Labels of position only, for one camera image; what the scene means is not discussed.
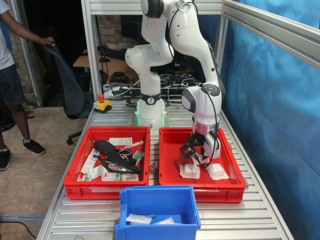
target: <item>person's hand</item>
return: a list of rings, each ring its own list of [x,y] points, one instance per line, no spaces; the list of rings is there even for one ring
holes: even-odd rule
[[[45,45],[50,45],[52,47],[55,46],[56,42],[52,36],[45,37],[45,38],[40,38],[39,43],[43,46]]]

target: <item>chair wheel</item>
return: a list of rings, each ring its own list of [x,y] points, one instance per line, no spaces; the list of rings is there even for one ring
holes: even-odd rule
[[[74,141],[72,141],[72,139],[68,139],[66,141],[66,144],[68,144],[70,146],[70,145],[74,144]]]

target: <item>sneaker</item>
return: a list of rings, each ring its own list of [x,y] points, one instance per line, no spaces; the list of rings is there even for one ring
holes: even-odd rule
[[[23,143],[24,149],[30,150],[35,155],[41,155],[46,152],[46,150],[39,143],[37,143],[36,141],[33,141],[32,139],[30,139],[26,143],[22,140],[22,143]]]
[[[9,167],[10,158],[11,158],[10,150],[0,151],[0,171],[6,170]]]

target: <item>blue plastic box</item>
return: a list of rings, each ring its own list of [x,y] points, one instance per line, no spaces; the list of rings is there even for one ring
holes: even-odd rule
[[[116,240],[195,240],[201,227],[192,186],[129,187],[121,190],[120,202]],[[156,217],[149,225],[131,225],[130,214]],[[176,224],[154,225],[170,217]]]

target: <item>red plastic tray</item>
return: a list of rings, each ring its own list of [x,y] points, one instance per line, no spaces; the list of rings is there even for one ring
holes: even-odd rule
[[[221,154],[219,158],[213,159],[211,164],[221,164],[229,179],[212,180],[203,167],[200,167],[200,179],[180,176],[179,165],[193,164],[191,157],[184,159],[179,149],[191,134],[193,134],[191,127],[159,129],[160,185],[192,185],[197,202],[241,202],[246,182],[221,128],[217,132],[221,143]]]
[[[144,144],[131,148],[132,152],[142,151],[144,158],[138,163],[141,173],[139,181],[101,181],[101,177],[92,181],[77,181],[78,176],[95,140],[109,140],[109,138],[132,138],[132,143],[145,141]],[[150,128],[142,126],[92,126],[89,127],[76,151],[72,163],[63,180],[66,196],[69,199],[120,199],[119,192],[123,188],[132,186],[147,186],[149,184],[150,161]],[[97,160],[94,168],[101,165]]]

